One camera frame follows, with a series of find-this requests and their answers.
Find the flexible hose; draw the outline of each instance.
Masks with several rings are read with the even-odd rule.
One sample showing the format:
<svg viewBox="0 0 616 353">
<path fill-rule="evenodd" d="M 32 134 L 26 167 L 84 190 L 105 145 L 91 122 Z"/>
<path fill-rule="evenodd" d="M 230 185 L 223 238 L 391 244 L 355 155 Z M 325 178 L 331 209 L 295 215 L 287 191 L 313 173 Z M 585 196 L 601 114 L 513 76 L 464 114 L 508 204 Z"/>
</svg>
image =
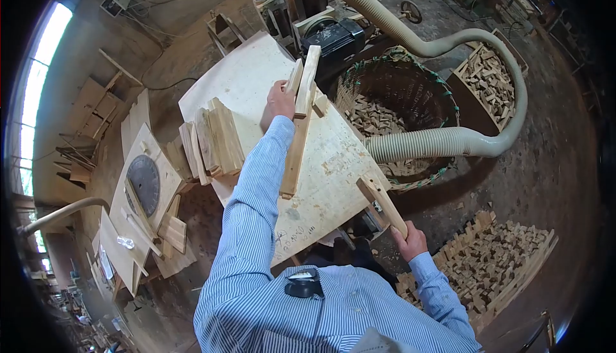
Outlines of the flexible hose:
<svg viewBox="0 0 616 353">
<path fill-rule="evenodd" d="M 485 136 L 465 127 L 447 127 L 367 138 L 364 144 L 377 163 L 455 155 L 498 157 L 511 147 L 522 129 L 528 96 L 522 71 L 503 41 L 482 29 L 462 30 L 434 41 L 423 41 L 378 0 L 344 1 L 419 57 L 436 57 L 467 41 L 489 43 L 503 58 L 515 86 L 516 112 L 498 136 Z"/>
<path fill-rule="evenodd" d="M 27 237 L 34 234 L 35 231 L 41 230 L 44 226 L 50 225 L 59 219 L 73 214 L 75 211 L 81 210 L 84 207 L 94 205 L 103 206 L 103 208 L 109 213 L 109 204 L 106 200 L 104 200 L 103 198 L 88 197 L 80 199 L 77 202 L 73 202 L 70 205 L 66 205 L 63 208 L 54 211 L 53 213 L 47 214 L 45 217 L 37 219 L 29 225 L 23 226 L 21 228 L 21 233 L 25 234 Z"/>
</svg>

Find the blue striped shirt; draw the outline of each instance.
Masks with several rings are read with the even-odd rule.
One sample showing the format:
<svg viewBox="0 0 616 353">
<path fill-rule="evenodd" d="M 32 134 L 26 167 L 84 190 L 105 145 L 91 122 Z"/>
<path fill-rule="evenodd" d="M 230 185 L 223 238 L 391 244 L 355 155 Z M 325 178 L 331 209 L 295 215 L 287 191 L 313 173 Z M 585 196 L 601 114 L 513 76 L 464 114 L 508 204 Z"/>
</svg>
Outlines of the blue striped shirt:
<svg viewBox="0 0 616 353">
<path fill-rule="evenodd" d="M 347 352 L 369 326 L 407 351 L 474 352 L 465 308 L 430 257 L 410 263 L 422 312 L 378 274 L 347 266 L 319 268 L 325 298 L 285 295 L 286 277 L 270 272 L 278 190 L 295 127 L 278 116 L 250 152 L 222 217 L 222 236 L 195 310 L 204 352 Z"/>
</svg>

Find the man's right hand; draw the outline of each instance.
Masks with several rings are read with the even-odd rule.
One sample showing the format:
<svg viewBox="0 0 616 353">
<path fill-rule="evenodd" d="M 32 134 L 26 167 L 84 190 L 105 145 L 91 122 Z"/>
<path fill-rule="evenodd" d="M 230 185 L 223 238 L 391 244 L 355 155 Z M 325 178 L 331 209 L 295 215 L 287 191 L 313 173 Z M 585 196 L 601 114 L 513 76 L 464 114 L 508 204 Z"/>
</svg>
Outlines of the man's right hand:
<svg viewBox="0 0 616 353">
<path fill-rule="evenodd" d="M 295 115 L 295 94 L 285 94 L 284 85 L 286 82 L 286 80 L 277 80 L 272 88 L 270 88 L 270 92 L 267 95 L 266 108 L 263 111 L 259 124 L 263 133 L 267 131 L 272 120 L 278 115 L 283 115 L 293 120 Z"/>
<path fill-rule="evenodd" d="M 406 239 L 403 238 L 402 233 L 394 226 L 390 226 L 390 229 L 398 244 L 400 254 L 406 262 L 410 262 L 411 259 L 427 251 L 426 235 L 423 234 L 423 231 L 415 229 L 412 221 L 404 221 L 404 223 L 408 229 Z"/>
</svg>

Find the plywood table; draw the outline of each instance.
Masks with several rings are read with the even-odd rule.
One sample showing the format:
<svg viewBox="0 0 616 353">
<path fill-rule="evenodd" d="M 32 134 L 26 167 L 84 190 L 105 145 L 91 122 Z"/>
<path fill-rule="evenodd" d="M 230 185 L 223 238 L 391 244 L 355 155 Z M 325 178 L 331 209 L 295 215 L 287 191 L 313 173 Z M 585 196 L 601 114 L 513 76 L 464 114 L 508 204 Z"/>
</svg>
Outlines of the plywood table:
<svg viewBox="0 0 616 353">
<path fill-rule="evenodd" d="M 179 102 L 185 122 L 218 97 L 231 111 L 245 155 L 263 136 L 259 120 L 274 81 L 287 79 L 295 60 L 265 32 L 258 32 L 206 72 Z M 386 189 L 385 175 L 345 119 L 333 106 L 319 118 L 312 114 L 297 193 L 278 199 L 276 249 L 272 266 L 305 249 L 365 209 L 370 203 L 357 187 L 360 175 L 372 173 Z M 238 176 L 223 176 L 212 186 L 227 205 Z"/>
</svg>

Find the man's left hand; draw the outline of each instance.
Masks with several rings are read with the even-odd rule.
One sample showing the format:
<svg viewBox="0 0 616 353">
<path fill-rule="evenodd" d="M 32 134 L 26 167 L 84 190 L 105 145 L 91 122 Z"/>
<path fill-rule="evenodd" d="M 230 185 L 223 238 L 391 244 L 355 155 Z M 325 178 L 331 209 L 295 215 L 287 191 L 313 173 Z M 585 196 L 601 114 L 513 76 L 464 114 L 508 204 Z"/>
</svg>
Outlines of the man's left hand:
<svg viewBox="0 0 616 353">
<path fill-rule="evenodd" d="M 282 115 L 290 120 L 293 120 L 293 116 L 295 114 L 295 94 L 285 94 L 284 86 L 286 83 L 286 80 L 277 80 L 274 82 L 272 88 L 270 88 L 270 92 L 267 95 L 266 108 L 263 111 L 263 116 L 261 117 L 261 122 L 259 124 L 264 134 L 270 124 L 272 124 L 274 117 L 278 115 Z"/>
</svg>

